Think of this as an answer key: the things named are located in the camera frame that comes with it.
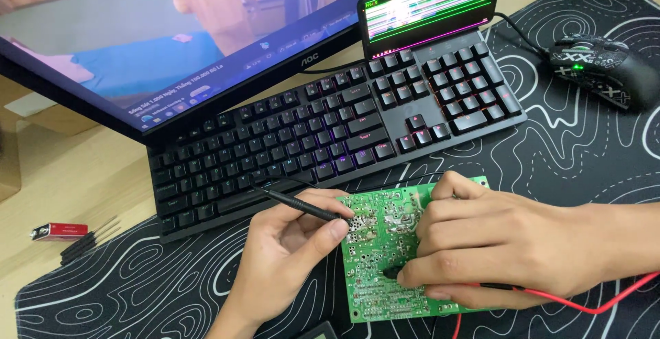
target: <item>multimeter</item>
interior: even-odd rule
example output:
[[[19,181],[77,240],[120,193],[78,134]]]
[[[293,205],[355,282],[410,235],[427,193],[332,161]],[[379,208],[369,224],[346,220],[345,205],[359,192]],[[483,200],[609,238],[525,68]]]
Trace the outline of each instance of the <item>multimeter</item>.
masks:
[[[330,322],[323,321],[319,326],[311,329],[297,339],[337,339]]]

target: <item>hand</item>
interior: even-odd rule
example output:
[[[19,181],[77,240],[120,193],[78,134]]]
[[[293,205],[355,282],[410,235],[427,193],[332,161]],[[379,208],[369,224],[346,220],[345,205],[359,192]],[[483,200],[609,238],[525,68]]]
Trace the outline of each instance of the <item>hand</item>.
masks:
[[[354,212],[335,199],[347,194],[310,189],[296,197],[352,217]],[[327,223],[282,204],[259,212],[250,222],[238,273],[220,316],[231,312],[254,330],[275,318],[293,302],[311,269],[348,232],[349,225],[342,219]]]
[[[549,206],[451,171],[431,196],[417,225],[417,259],[405,265],[398,281],[426,285],[433,299],[472,309],[522,309],[547,300],[462,284],[496,282],[569,297],[622,277],[609,269],[620,229],[611,211],[594,211],[598,205]]]

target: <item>aoc logo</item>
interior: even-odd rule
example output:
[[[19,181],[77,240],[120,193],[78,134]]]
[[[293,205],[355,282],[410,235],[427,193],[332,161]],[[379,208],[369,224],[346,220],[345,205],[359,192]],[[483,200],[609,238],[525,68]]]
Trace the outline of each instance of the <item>aoc logo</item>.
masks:
[[[314,53],[313,56],[309,56],[309,57],[303,59],[301,65],[310,64],[310,63],[314,62],[314,61],[317,60],[317,59],[319,59],[319,54],[318,54],[318,53]]]

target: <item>monitor screen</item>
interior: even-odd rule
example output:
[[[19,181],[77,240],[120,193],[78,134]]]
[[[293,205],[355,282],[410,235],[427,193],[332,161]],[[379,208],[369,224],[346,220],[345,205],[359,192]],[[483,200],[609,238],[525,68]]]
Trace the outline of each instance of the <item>monitor screen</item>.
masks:
[[[356,23],[357,2],[0,0],[0,36],[146,132]]]
[[[361,0],[367,58],[487,23],[495,0]]]

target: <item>cardboard box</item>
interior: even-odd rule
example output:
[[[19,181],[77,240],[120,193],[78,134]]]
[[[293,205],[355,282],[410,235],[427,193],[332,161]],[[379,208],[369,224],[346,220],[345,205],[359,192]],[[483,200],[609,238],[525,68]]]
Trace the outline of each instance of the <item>cardboard box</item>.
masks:
[[[0,202],[21,190],[16,123],[0,122]]]
[[[0,76],[0,123],[9,125],[19,120],[26,120],[66,135],[76,135],[98,125],[69,108]]]

